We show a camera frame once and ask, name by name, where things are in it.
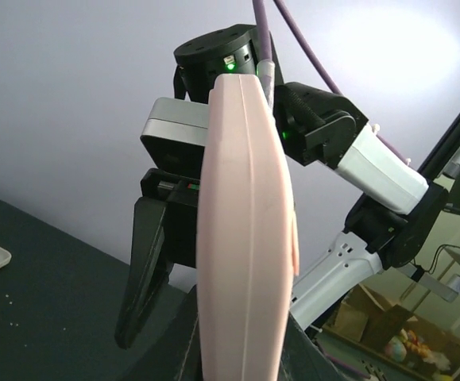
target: white wall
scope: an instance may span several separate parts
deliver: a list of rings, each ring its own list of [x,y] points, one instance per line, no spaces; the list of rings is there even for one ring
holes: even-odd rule
[[[436,182],[443,185],[446,189],[451,189],[454,184],[453,180],[445,176],[440,176]],[[431,266],[436,249],[441,244],[455,244],[460,246],[460,216],[442,212],[439,215],[433,229],[426,240],[426,243],[416,257],[417,263],[424,268]],[[438,278],[446,267],[450,264],[451,258],[446,252],[442,252],[439,257],[439,264],[433,276]],[[442,278],[441,282],[447,283],[454,274],[460,275],[460,266],[455,264]],[[401,294],[412,284],[412,281],[392,269],[382,275],[369,278],[365,284],[377,292],[387,296],[393,301],[398,301]],[[412,310],[414,309],[426,289],[417,286],[415,290],[402,302],[402,305]],[[443,329],[449,329],[460,317],[460,296],[452,303],[445,302],[439,296],[430,294],[416,308],[416,314],[432,321]],[[455,331],[460,336],[460,327]]]
[[[418,166],[460,110],[460,2],[288,3],[338,85]],[[284,77],[326,88],[268,4]],[[172,95],[172,52],[246,22],[250,0],[1,0],[0,198],[129,261],[153,165],[138,137]],[[291,170],[306,268],[359,192],[317,164]]]

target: cardboard box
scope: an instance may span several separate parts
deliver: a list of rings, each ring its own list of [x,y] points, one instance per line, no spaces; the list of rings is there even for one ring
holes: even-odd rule
[[[343,302],[368,315],[369,321],[380,319],[392,307],[385,297],[360,284],[350,291]]]
[[[365,313],[342,302],[338,308],[332,329],[337,334],[359,342],[367,326],[368,317]]]
[[[443,353],[450,361],[451,371],[459,369],[460,339],[399,305],[392,306],[380,317],[370,321],[361,343],[374,352],[383,353],[387,343],[399,335],[402,329],[412,330],[418,337],[422,337],[432,352]],[[424,362],[414,352],[408,352],[402,364],[429,378],[437,371],[434,364]]]

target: black table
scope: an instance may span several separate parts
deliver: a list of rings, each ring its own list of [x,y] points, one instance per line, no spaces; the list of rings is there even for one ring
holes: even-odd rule
[[[126,264],[2,201],[0,246],[13,255],[0,270],[0,381],[116,380],[184,298],[169,287],[124,351],[113,335]]]

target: white robot arm segment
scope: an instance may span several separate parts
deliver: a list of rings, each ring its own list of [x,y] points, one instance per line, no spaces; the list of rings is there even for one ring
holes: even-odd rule
[[[410,214],[427,192],[427,181],[377,138],[368,124],[335,169],[344,180],[398,214]]]
[[[302,329],[348,290],[382,270],[378,254],[353,233],[340,233],[323,257],[296,281],[290,312]]]

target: purple cable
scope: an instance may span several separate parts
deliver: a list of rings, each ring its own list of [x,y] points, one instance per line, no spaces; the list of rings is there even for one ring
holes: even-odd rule
[[[253,0],[253,8],[260,39],[260,56],[258,59],[260,61],[272,60],[272,41],[270,40],[269,22],[263,0]]]
[[[343,363],[340,359],[329,355],[327,352],[325,352],[325,349],[323,349],[323,347],[320,344],[316,344],[316,346],[318,347],[318,349],[321,352],[321,354],[324,355],[328,360],[330,360],[331,363],[333,365],[335,365],[336,367],[339,366],[339,367],[345,368],[347,371],[351,371],[355,375],[358,375],[358,376],[362,377],[363,379],[370,379],[371,378],[370,375],[367,375],[366,373],[363,373],[363,372],[359,371],[357,368],[354,368],[351,365]]]
[[[383,137],[381,137],[380,135],[377,135],[377,138],[381,141],[381,143],[383,143],[383,145],[384,145],[385,147],[387,147],[387,148],[390,150],[391,153],[393,153],[394,155],[396,155],[396,156],[399,158],[399,160],[401,160],[401,161],[402,161],[403,163],[405,163],[405,164],[409,164],[408,159],[406,159],[404,156],[402,156],[402,155],[400,154],[400,152],[397,151],[397,149],[394,148],[393,145],[391,145],[388,141],[386,141],[386,140],[385,140]]]
[[[302,48],[303,52],[306,54],[307,58],[311,61],[313,66],[315,67],[316,71],[318,72],[319,76],[322,77],[323,81],[327,84],[328,88],[335,94],[342,95],[342,92],[339,90],[338,86],[335,84],[334,80],[330,77],[327,70],[323,67],[321,62],[319,62],[318,57],[312,51],[311,46],[303,36],[300,28],[295,23],[293,16],[289,13],[286,4],[284,4],[283,0],[274,0],[277,9],[279,10],[281,16],[283,17],[286,24],[293,33],[293,36],[299,43],[300,47]],[[408,160],[402,156],[397,149],[395,149],[388,141],[386,141],[383,137],[377,135],[378,139],[383,143],[385,147],[387,147],[394,155],[396,155],[403,163],[408,164]]]

